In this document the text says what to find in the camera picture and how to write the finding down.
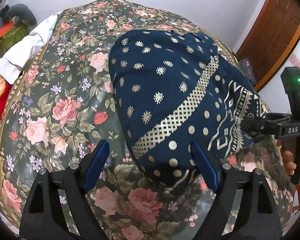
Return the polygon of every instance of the gold polka dot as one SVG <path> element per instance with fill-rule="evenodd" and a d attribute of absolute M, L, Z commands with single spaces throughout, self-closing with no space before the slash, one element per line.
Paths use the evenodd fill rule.
<path fill-rule="evenodd" d="M 173 176 L 175 176 L 175 177 L 180 177 L 182 175 L 182 173 L 181 173 L 181 171 L 180 170 L 174 170 L 174 172 L 173 172 Z"/>
<path fill-rule="evenodd" d="M 209 111 L 208 110 L 204 111 L 204 117 L 208 119 L 209 116 L 210 116 Z"/>
<path fill-rule="evenodd" d="M 154 170 L 153 174 L 157 177 L 160 177 L 160 171 L 158 170 Z"/>
<path fill-rule="evenodd" d="M 206 128 L 206 127 L 205 127 L 205 128 L 203 128 L 203 134 L 204 134 L 204 135 L 208 135 L 208 133 L 209 133 L 209 130 L 208 130 L 208 128 Z"/>
<path fill-rule="evenodd" d="M 169 165 L 170 165 L 171 167 L 177 167 L 177 166 L 178 166 L 178 161 L 177 161 L 177 159 L 171 158 L 171 159 L 169 160 Z"/>
<path fill-rule="evenodd" d="M 195 131 L 194 126 L 193 126 L 193 125 L 190 125 L 189 128 L 188 128 L 188 132 L 189 132 L 190 134 L 194 134 L 194 131 Z"/>
<path fill-rule="evenodd" d="M 192 166 L 196 166 L 196 165 L 197 165 L 193 159 L 190 160 L 190 164 L 191 164 Z"/>
<path fill-rule="evenodd" d="M 170 141 L 169 142 L 169 149 L 170 150 L 175 150 L 177 148 L 177 143 L 175 141 Z"/>
<path fill-rule="evenodd" d="M 155 163 L 155 159 L 152 156 L 148 157 L 149 161 L 151 161 L 152 163 Z"/>

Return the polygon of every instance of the white cloth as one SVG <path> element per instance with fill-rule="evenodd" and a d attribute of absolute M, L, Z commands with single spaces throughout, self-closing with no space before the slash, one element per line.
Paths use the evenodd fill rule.
<path fill-rule="evenodd" d="M 3 57 L 0 58 L 0 75 L 11 85 L 20 74 L 20 70 L 16 68 L 16 66 L 23 68 L 27 60 L 34 57 L 42 46 L 47 44 L 52 36 L 52 31 L 58 20 L 58 16 L 62 12 L 63 11 L 52 14 L 43 20 L 29 35 L 13 45 Z"/>

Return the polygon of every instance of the navy blue fabric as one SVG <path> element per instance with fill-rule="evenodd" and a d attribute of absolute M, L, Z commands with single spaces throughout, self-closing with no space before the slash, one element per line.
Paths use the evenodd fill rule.
<path fill-rule="evenodd" d="M 127 145 L 151 181 L 173 188 L 192 182 L 196 138 L 220 159 L 253 143 L 240 121 L 263 117 L 261 101 L 206 34 L 129 31 L 108 63 Z"/>

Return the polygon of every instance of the wooden door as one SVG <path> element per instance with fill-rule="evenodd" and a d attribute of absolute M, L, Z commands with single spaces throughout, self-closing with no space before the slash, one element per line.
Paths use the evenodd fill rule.
<path fill-rule="evenodd" d="M 266 0 L 236 54 L 238 61 L 250 60 L 257 83 L 282 56 L 299 25 L 300 8 L 294 0 Z"/>

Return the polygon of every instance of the metal screw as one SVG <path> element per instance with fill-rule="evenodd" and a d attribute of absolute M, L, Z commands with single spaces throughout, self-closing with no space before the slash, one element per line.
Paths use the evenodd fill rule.
<path fill-rule="evenodd" d="M 255 168 L 253 171 L 258 175 L 261 175 L 263 173 L 262 170 L 260 170 L 258 168 Z"/>
<path fill-rule="evenodd" d="M 223 167 L 225 170 L 231 169 L 231 165 L 230 165 L 229 163 L 224 163 L 224 164 L 222 165 L 222 167 Z"/>
<path fill-rule="evenodd" d="M 78 167 L 79 167 L 79 164 L 78 164 L 78 163 L 72 163 L 72 164 L 70 165 L 70 169 L 71 169 L 71 170 L 76 170 Z"/>
<path fill-rule="evenodd" d="M 39 170 L 39 174 L 43 175 L 47 172 L 47 169 L 43 168 L 41 170 Z"/>

